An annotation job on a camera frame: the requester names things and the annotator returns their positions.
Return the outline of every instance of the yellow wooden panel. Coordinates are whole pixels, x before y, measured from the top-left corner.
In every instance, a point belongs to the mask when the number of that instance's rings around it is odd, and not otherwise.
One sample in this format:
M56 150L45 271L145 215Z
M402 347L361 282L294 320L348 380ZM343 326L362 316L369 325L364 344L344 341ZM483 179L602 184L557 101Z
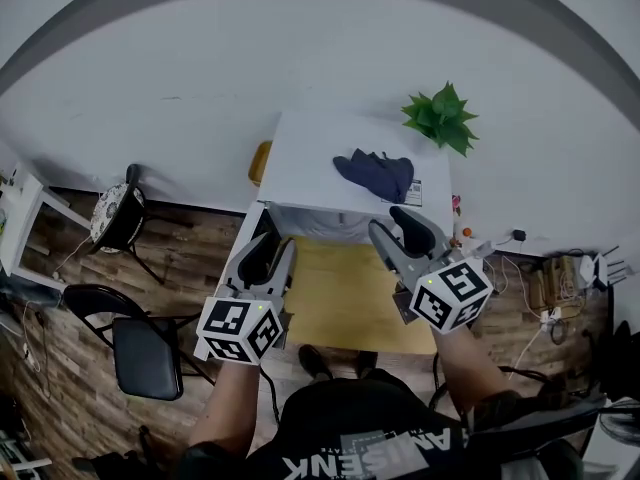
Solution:
M372 245L294 237L298 257L285 308L288 341L324 347L435 354L429 324L405 325L391 298L396 278Z

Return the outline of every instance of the folded garment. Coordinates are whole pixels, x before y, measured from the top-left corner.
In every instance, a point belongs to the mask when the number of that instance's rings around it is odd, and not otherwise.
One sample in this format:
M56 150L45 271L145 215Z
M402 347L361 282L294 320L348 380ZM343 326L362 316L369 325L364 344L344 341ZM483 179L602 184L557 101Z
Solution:
M382 154L384 158L356 149L351 160L336 156L333 165L346 180L369 189L382 199L402 204L413 182L413 164L408 158L393 159Z

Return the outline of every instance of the patterned seat cushion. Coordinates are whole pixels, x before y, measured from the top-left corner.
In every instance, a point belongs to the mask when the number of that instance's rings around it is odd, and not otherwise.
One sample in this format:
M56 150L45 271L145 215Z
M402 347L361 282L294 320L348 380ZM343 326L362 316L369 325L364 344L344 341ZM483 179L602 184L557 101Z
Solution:
M127 192L127 187L127 183L115 185L102 194L100 199L98 199L96 207L93 209L93 216L91 217L91 239L93 240L93 243L96 243L100 239L102 233L107 228L107 225L116 214L116 210L120 206L124 194ZM138 202L144 206L144 197L142 196L142 192L136 188L133 191L133 195ZM136 232L133 234L131 239L133 239L133 237L138 233L143 220L144 219L140 219ZM112 249L111 247L101 247L100 250L109 254L121 252L119 249Z

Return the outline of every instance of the potted plant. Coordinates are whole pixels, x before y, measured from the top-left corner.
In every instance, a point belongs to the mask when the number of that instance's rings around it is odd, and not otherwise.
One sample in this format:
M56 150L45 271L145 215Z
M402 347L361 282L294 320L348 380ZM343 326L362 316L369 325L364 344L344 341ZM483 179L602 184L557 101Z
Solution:
M405 126L418 130L433 140L438 147L448 144L462 156L467 156L467 149L473 149L469 139L479 140L465 124L469 119L478 117L464 110L467 100L460 100L453 84L447 82L433 99L421 92L418 96L409 96L412 105L402 107L402 112L409 116Z

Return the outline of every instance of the black shoe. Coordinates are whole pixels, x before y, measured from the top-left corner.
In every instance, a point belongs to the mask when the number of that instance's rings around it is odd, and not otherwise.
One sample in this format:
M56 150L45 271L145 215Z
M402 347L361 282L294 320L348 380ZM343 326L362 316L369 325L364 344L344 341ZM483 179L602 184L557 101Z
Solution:
M333 375L327 365L324 364L324 360L315 348L311 345L302 345L298 350L298 359L300 365L304 368L304 371L311 375L314 379L319 373L324 373L330 379L333 379Z
M358 374L358 378L361 379L364 373L369 373L369 371L373 370L376 364L378 364L377 352L360 352L356 359L356 373Z

